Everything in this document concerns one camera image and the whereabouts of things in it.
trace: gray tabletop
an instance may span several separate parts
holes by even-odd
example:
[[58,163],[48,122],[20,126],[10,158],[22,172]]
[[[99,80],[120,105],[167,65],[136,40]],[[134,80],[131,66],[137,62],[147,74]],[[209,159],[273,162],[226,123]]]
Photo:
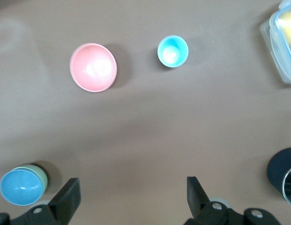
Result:
[[[191,217],[187,176],[234,210],[268,210],[291,225],[269,183],[271,157],[291,147],[291,86],[259,26],[278,0],[0,0],[0,179],[37,162],[41,200],[79,177],[70,224],[181,225]],[[157,45],[179,35],[184,65],[168,69]],[[100,93],[69,72],[73,51],[98,43],[117,78]],[[28,210],[7,203],[14,218]]]

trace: black tumbler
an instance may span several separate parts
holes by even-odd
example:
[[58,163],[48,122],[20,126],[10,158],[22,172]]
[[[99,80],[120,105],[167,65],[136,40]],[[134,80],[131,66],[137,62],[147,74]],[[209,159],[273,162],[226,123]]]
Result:
[[268,163],[267,175],[270,183],[291,205],[291,148],[281,150]]

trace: screw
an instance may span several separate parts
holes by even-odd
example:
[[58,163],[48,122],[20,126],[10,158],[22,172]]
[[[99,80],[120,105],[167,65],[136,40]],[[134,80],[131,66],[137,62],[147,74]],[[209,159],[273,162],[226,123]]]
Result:
[[34,209],[33,213],[37,214],[37,213],[40,213],[41,211],[42,211],[42,208],[39,207],[39,208]]
[[258,210],[252,210],[252,215],[257,218],[263,218],[263,214]]
[[213,203],[212,206],[216,210],[222,210],[222,205],[217,202]]

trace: small cyan cup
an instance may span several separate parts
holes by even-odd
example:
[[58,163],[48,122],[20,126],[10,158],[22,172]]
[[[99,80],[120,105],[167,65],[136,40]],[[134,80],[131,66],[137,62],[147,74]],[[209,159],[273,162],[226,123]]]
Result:
[[6,173],[0,181],[0,193],[14,205],[31,205],[44,194],[48,179],[44,170],[23,165]]
[[291,148],[281,150],[268,163],[267,175],[270,183],[291,205]]
[[188,45],[183,38],[171,35],[165,37],[158,46],[158,58],[161,63],[170,68],[179,67],[188,58]]

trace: yellow object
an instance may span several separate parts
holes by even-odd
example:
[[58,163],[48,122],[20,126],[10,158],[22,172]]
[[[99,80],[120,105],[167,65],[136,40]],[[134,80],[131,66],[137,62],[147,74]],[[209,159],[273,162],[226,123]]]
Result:
[[288,45],[291,45],[291,11],[282,14],[278,18],[277,24],[282,30]]

